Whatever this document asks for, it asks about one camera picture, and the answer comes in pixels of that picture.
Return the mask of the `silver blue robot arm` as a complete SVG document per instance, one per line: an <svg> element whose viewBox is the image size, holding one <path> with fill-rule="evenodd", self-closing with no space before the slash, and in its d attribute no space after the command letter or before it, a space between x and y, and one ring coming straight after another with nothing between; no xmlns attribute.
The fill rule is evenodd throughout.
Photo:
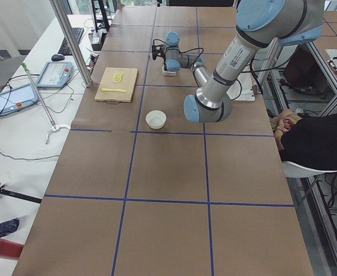
<svg viewBox="0 0 337 276"><path fill-rule="evenodd" d="M241 1L236 15L236 35L211 74L202 58L179 50L179 34L168 32L152 57L161 56L168 72L188 68L199 85L183 104L188 121L219 122L232 109L227 91L261 48L274 38L280 46L316 40L323 29L324 1Z"/></svg>

